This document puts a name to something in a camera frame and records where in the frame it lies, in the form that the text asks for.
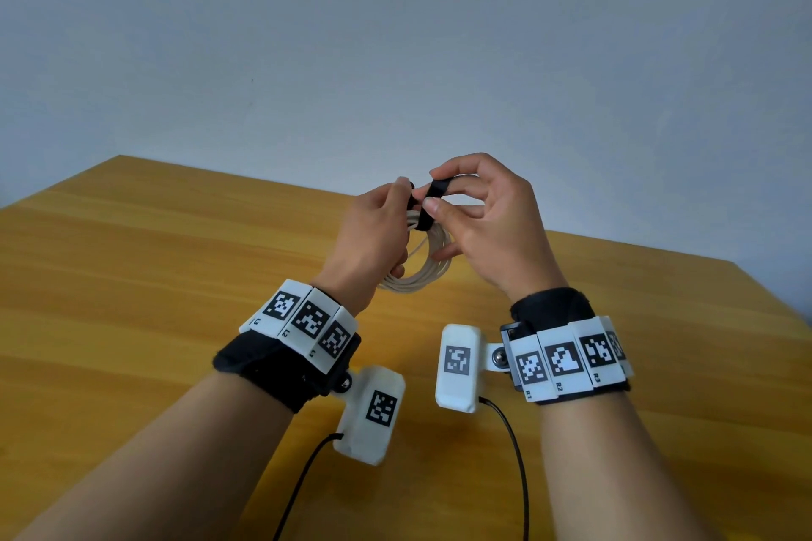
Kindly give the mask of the person's left hand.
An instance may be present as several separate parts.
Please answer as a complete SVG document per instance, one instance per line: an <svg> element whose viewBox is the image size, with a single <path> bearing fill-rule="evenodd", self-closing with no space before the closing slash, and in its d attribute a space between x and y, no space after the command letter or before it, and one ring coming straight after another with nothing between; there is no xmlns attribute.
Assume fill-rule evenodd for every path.
<svg viewBox="0 0 812 541"><path fill-rule="evenodd" d="M366 309L386 276L401 278L408 253L406 212L379 207L379 187L356 197L312 286L352 316Z"/></svg>

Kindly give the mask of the person's left forearm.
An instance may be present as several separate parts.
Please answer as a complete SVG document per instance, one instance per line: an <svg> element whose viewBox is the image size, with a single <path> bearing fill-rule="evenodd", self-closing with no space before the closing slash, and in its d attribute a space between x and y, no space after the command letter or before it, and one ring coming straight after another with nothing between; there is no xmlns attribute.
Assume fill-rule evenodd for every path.
<svg viewBox="0 0 812 541"><path fill-rule="evenodd" d="M213 372L14 541L228 538L292 419L248 380Z"/></svg>

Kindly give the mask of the person's right hand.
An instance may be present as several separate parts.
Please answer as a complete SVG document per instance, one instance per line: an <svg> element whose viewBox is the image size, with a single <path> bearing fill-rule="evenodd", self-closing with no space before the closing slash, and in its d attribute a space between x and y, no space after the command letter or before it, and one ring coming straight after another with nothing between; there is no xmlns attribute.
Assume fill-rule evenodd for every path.
<svg viewBox="0 0 812 541"><path fill-rule="evenodd" d="M453 238L470 266L511 302L535 292L567 288L540 215L532 185L486 153L449 159L430 172L433 179L479 176L490 184L482 206L472 206L470 238ZM413 191L422 203L429 185Z"/></svg>

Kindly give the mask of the person's right forearm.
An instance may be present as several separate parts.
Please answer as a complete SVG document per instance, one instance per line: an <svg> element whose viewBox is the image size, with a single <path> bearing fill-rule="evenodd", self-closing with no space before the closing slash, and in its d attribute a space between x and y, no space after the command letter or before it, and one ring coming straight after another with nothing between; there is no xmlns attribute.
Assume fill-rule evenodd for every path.
<svg viewBox="0 0 812 541"><path fill-rule="evenodd" d="M557 541L724 541L676 483L626 392L539 409Z"/></svg>

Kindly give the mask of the black wristband with marker tiles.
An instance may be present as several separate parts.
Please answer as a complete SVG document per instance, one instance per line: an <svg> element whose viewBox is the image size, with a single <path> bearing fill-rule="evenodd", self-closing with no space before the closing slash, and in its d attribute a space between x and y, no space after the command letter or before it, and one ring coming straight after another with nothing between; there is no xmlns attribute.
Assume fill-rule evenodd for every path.
<svg viewBox="0 0 812 541"><path fill-rule="evenodd" d="M312 399L351 387L349 364L361 342L357 327L355 316L330 295L287 279L212 365L299 413Z"/></svg>
<svg viewBox="0 0 812 541"><path fill-rule="evenodd" d="M634 375L607 316L573 288L535 292L513 303L500 329L516 390L537 405L631 389Z"/></svg>

